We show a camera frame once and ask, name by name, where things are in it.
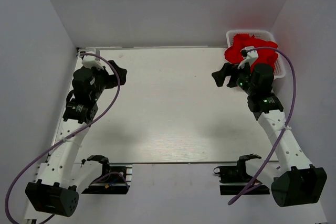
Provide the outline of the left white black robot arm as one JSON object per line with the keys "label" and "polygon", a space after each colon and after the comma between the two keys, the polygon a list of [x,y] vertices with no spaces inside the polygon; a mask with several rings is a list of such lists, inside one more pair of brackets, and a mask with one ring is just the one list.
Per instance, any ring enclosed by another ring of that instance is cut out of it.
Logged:
{"label": "left white black robot arm", "polygon": [[108,74],[99,62],[85,63],[73,73],[72,90],[68,93],[62,116],[63,132],[49,162],[37,178],[29,182],[25,193],[36,211],[70,217],[74,214],[80,193],[95,179],[104,182],[110,178],[108,158],[92,155],[85,159],[76,174],[72,168],[81,143],[98,112],[97,101],[105,89],[126,83],[127,70],[109,61],[116,71]]}

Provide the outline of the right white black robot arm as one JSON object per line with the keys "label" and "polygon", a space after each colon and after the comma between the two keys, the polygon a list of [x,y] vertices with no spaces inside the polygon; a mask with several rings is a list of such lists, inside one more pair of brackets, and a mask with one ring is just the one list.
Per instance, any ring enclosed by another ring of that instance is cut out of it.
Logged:
{"label": "right white black robot arm", "polygon": [[268,164],[260,156],[241,156],[235,175],[247,182],[242,194],[250,192],[254,181],[266,186],[280,207],[314,204],[319,201],[327,174],[322,167],[315,167],[303,153],[291,129],[286,125],[287,117],[277,96],[272,92],[273,68],[258,63],[253,68],[243,68],[225,63],[212,77],[222,87],[229,77],[227,87],[239,87],[247,93],[247,103],[256,121],[265,131],[271,152],[278,158],[279,169]]}

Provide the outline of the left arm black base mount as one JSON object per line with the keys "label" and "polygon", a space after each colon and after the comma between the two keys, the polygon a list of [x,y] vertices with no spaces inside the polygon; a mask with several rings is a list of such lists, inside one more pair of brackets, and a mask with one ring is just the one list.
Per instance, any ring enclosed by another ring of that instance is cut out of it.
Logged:
{"label": "left arm black base mount", "polygon": [[83,190],[82,194],[126,195],[128,193],[132,179],[132,165],[111,164],[105,156],[91,155],[81,160],[80,168],[89,162],[98,164],[99,176]]}

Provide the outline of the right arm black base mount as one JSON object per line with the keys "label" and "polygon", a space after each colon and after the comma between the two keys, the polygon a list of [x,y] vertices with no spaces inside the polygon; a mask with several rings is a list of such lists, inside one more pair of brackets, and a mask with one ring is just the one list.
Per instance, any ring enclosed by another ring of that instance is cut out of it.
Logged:
{"label": "right arm black base mount", "polygon": [[235,165],[222,165],[213,169],[213,173],[219,177],[219,188],[222,196],[235,196],[252,178],[246,173],[246,161],[261,159],[259,155],[248,154],[240,156]]}

